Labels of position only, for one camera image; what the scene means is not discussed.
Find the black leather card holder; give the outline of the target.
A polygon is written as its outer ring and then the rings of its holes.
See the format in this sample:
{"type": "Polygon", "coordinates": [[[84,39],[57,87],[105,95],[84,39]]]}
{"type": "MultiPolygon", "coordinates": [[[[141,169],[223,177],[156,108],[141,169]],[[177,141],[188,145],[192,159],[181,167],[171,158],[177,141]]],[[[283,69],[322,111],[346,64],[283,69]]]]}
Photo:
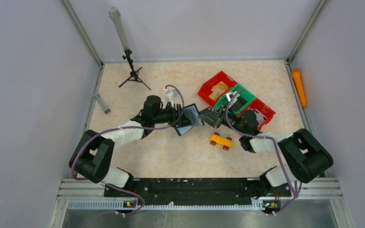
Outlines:
{"type": "Polygon", "coordinates": [[[175,130],[178,136],[182,136],[194,127],[204,126],[204,121],[199,118],[199,110],[196,104],[190,104],[184,107],[181,125],[175,130]]]}

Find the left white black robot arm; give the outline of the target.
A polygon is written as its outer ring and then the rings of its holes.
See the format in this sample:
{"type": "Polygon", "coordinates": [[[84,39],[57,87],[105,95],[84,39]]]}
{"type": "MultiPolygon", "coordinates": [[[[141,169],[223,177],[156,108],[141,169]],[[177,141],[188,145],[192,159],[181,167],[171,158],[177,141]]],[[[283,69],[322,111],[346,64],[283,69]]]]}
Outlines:
{"type": "Polygon", "coordinates": [[[93,183],[114,185],[121,196],[130,195],[134,188],[132,175],[120,168],[111,167],[113,152],[147,137],[156,129],[156,124],[181,128],[191,125],[192,120],[184,114],[181,104],[168,102],[163,106],[160,97],[150,95],[139,114],[125,124],[102,134],[93,130],[83,133],[69,160],[72,175],[80,174],[93,183]]]}

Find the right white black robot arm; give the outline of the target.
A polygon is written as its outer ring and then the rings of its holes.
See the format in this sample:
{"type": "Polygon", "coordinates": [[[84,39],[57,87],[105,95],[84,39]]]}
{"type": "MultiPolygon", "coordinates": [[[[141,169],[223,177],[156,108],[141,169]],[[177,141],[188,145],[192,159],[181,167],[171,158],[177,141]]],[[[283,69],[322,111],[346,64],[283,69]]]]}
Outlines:
{"type": "Polygon", "coordinates": [[[334,164],[330,153],[305,128],[288,136],[259,131],[260,113],[256,110],[246,110],[237,116],[226,105],[222,105],[217,110],[205,108],[198,117],[215,129],[224,125],[240,133],[240,145],[247,152],[271,152],[277,155],[279,165],[259,177],[259,185],[254,193],[257,197],[272,196],[280,186],[292,181],[309,183],[334,164]]]}

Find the red bin with wooden blocks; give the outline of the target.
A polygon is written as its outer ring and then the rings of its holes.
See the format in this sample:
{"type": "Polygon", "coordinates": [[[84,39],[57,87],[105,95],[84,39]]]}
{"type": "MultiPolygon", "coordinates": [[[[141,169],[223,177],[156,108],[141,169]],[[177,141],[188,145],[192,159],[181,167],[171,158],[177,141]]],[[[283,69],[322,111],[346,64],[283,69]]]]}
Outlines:
{"type": "Polygon", "coordinates": [[[231,78],[224,71],[220,71],[203,83],[197,94],[207,104],[214,107],[218,100],[237,83],[236,80],[231,78]]]}

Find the yellow toy brick car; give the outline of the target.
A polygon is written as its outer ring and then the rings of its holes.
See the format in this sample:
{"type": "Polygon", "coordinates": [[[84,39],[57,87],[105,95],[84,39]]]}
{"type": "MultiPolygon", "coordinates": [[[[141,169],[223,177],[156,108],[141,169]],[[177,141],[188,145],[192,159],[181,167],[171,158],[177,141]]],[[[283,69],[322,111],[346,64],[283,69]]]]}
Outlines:
{"type": "Polygon", "coordinates": [[[228,151],[234,146],[234,143],[230,137],[222,137],[219,133],[214,133],[210,136],[210,144],[212,146],[220,145],[225,151],[228,151]]]}

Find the green plastic bin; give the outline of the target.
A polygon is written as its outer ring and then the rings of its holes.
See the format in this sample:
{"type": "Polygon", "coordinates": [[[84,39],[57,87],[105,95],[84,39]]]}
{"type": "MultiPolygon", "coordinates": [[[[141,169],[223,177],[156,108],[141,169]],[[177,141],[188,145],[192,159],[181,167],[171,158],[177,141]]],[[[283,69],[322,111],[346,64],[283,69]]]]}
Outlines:
{"type": "Polygon", "coordinates": [[[228,92],[222,95],[214,105],[213,109],[217,110],[218,108],[220,108],[222,104],[226,105],[229,102],[226,96],[227,93],[235,93],[239,90],[242,91],[237,96],[236,101],[230,106],[230,109],[232,109],[233,112],[236,115],[238,115],[242,110],[244,110],[245,107],[247,107],[256,98],[256,96],[253,93],[251,93],[241,84],[236,84],[232,89],[230,89],[228,92]]]}

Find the red bin with plastic bags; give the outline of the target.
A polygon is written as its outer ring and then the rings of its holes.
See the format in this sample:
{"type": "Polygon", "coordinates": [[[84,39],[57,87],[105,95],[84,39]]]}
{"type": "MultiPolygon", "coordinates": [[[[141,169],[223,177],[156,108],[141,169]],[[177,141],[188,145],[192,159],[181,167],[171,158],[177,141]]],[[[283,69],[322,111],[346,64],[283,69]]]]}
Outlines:
{"type": "Polygon", "coordinates": [[[259,122],[258,130],[260,131],[262,127],[268,124],[276,112],[271,109],[268,105],[266,105],[259,98],[255,98],[249,105],[246,105],[245,108],[239,112],[238,117],[240,117],[245,111],[252,110],[255,111],[257,115],[257,121],[259,122]]]}

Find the small grey tool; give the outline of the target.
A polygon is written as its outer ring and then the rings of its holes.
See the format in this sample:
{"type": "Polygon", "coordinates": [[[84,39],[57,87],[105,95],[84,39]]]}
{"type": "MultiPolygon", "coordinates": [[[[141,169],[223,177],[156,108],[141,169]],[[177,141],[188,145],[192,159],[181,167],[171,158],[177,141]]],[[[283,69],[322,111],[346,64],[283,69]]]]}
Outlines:
{"type": "Polygon", "coordinates": [[[99,105],[101,106],[101,108],[102,108],[102,111],[105,113],[105,114],[108,114],[108,113],[110,113],[111,112],[111,110],[110,110],[110,108],[109,108],[109,106],[102,100],[102,98],[101,98],[101,96],[100,96],[100,94],[95,94],[94,96],[93,96],[95,99],[96,99],[96,101],[99,103],[99,105]]]}

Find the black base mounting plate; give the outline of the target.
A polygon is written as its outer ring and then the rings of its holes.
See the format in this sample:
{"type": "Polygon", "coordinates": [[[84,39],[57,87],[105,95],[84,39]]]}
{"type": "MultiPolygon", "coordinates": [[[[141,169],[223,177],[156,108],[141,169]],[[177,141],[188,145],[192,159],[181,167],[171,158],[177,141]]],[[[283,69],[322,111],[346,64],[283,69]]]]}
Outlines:
{"type": "Polygon", "coordinates": [[[140,178],[126,185],[147,206],[250,205],[260,197],[290,197],[287,184],[272,187],[259,178],[140,178]]]}

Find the orange flashlight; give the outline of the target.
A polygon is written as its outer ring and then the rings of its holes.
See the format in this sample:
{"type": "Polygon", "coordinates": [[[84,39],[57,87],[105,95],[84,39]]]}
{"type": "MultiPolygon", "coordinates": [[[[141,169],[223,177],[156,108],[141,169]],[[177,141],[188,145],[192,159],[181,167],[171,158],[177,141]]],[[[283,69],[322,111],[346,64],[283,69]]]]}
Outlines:
{"type": "Polygon", "coordinates": [[[299,97],[299,101],[302,107],[306,107],[307,106],[307,97],[306,97],[306,93],[304,90],[304,86],[303,86],[303,82],[302,82],[302,74],[301,71],[298,68],[295,68],[292,70],[291,72],[296,90],[297,90],[297,94],[299,97]]]}

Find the black tripod with grey tube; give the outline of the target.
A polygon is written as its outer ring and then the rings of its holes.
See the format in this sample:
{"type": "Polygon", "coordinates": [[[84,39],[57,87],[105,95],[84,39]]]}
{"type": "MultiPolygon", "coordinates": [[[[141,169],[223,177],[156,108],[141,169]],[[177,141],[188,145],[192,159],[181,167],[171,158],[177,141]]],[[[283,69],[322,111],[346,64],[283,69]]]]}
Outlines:
{"type": "Polygon", "coordinates": [[[127,36],[122,24],[121,20],[121,13],[117,7],[111,7],[108,11],[109,17],[116,29],[116,32],[118,34],[118,37],[120,39],[121,45],[124,50],[124,55],[122,56],[124,60],[128,62],[128,65],[130,67],[130,76],[119,85],[119,88],[121,88],[126,82],[138,82],[142,83],[146,88],[148,88],[151,91],[151,88],[139,77],[140,70],[142,67],[135,69],[134,67],[134,61],[131,58],[132,50],[130,49],[130,45],[127,40],[127,36]]]}

